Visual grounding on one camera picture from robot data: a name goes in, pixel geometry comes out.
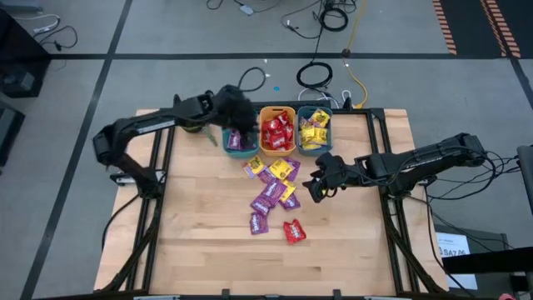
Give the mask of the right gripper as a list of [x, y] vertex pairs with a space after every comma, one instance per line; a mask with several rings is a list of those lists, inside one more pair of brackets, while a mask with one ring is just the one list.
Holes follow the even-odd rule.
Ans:
[[320, 170], [311, 173], [311, 180], [302, 183], [310, 188], [314, 203], [332, 198], [336, 188], [359, 186], [359, 165], [356, 161], [347, 164], [341, 156], [326, 152], [318, 158], [318, 167]]

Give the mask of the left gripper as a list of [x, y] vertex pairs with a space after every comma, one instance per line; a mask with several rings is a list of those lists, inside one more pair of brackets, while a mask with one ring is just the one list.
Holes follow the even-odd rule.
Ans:
[[242, 147], [257, 144], [260, 124], [251, 100], [241, 89], [232, 85], [223, 86], [212, 101], [214, 109], [208, 118], [210, 124], [237, 130]]

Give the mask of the light teal plastic bin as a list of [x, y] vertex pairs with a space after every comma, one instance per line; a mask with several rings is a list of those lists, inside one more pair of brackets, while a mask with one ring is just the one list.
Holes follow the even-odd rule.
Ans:
[[234, 159], [249, 159], [256, 156], [259, 152], [258, 136], [254, 137], [253, 144], [250, 147], [242, 150], [236, 150], [229, 148], [230, 138], [233, 131], [228, 128], [222, 129], [222, 149], [230, 157]]

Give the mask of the dark teal plastic bin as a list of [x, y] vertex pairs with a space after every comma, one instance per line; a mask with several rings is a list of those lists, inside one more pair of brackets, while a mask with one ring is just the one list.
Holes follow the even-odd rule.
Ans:
[[332, 119], [332, 111], [329, 108], [326, 107], [312, 107], [312, 106], [304, 106], [298, 109], [297, 111], [297, 124], [296, 124], [296, 147], [301, 155], [308, 156], [308, 157], [318, 157], [322, 155], [323, 153], [327, 153], [332, 150], [333, 148], [333, 142], [332, 142], [332, 129], [331, 129], [331, 119], [327, 126], [325, 128], [328, 129], [328, 144], [327, 145], [321, 145], [320, 149], [317, 150], [311, 150], [307, 151], [304, 150], [301, 147], [301, 141], [300, 141], [300, 129], [299, 129], [299, 119], [300, 118], [306, 118], [309, 120], [310, 116], [318, 109], [322, 109], [326, 111]]

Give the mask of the orange plastic bin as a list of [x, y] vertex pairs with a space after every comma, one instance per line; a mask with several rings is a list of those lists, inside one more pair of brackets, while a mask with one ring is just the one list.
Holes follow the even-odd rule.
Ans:
[[296, 141], [295, 141], [295, 134], [291, 139], [291, 144], [286, 148], [285, 151], [281, 150], [273, 150], [270, 149], [264, 142], [263, 142], [263, 134], [262, 134], [262, 124], [271, 118], [274, 118], [276, 115], [279, 115], [283, 112], [286, 112], [288, 115], [288, 119], [290, 123], [294, 126], [296, 129], [296, 111], [288, 106], [266, 106], [262, 108], [259, 112], [258, 122], [260, 125], [260, 132], [259, 132], [259, 148], [263, 151], [263, 153], [270, 157], [287, 157], [292, 154], [292, 152], [296, 149]]

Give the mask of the potted succulent plant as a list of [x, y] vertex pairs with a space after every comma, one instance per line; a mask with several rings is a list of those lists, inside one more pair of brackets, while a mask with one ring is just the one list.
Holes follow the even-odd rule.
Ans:
[[203, 126], [182, 127], [182, 129], [186, 133], [190, 133], [190, 134], [201, 133], [208, 138], [208, 140], [212, 143], [214, 147], [218, 146], [218, 142], [216, 138], [214, 137], [214, 135], [212, 134], [211, 127], [208, 124], [203, 125]]

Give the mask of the white paper sheet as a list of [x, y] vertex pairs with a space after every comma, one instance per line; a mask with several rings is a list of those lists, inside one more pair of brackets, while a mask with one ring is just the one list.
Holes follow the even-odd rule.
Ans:
[[[436, 236], [442, 258], [469, 255], [471, 253], [467, 237], [464, 235], [438, 232]], [[461, 288], [460, 284], [467, 290], [476, 291], [478, 289], [474, 274], [451, 274], [446, 276], [446, 281], [450, 288]]]

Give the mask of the grey box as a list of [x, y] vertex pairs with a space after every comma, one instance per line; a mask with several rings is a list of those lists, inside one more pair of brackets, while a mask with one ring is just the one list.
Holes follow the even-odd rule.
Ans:
[[[435, 225], [436, 233], [452, 233], [464, 235], [470, 248], [470, 254], [488, 253], [489, 251], [499, 252], [507, 250], [506, 235], [502, 233], [483, 232], [465, 228], [453, 229], [444, 225]], [[471, 273], [476, 276], [478, 289], [467, 292], [479, 298], [498, 298], [503, 293], [511, 293], [511, 280], [509, 273]], [[450, 292], [456, 295], [467, 296], [461, 288], [450, 288]]]

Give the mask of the black orange-striped floor mat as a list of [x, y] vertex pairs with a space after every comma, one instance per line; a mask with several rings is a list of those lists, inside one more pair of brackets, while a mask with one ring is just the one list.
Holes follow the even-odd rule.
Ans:
[[533, 0], [432, 0], [452, 55], [533, 59]]

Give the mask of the black cabinet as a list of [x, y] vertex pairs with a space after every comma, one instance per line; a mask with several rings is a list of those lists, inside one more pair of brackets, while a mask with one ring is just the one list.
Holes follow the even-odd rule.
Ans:
[[0, 93], [10, 98], [39, 95], [51, 55], [0, 8]]

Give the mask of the black box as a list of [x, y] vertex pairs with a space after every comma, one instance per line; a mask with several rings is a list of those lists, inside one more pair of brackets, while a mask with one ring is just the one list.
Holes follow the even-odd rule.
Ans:
[[3, 168], [7, 163], [9, 153], [24, 119], [23, 113], [4, 102], [0, 102], [0, 168]]

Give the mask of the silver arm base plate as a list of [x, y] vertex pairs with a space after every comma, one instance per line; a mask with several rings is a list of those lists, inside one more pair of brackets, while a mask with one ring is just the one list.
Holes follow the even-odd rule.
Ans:
[[114, 182], [116, 183], [116, 185], [118, 186], [125, 186], [125, 185], [128, 185], [128, 184], [136, 184], [136, 180], [124, 173], [124, 172], [116, 172], [116, 173], [112, 173], [109, 175], [109, 178]]

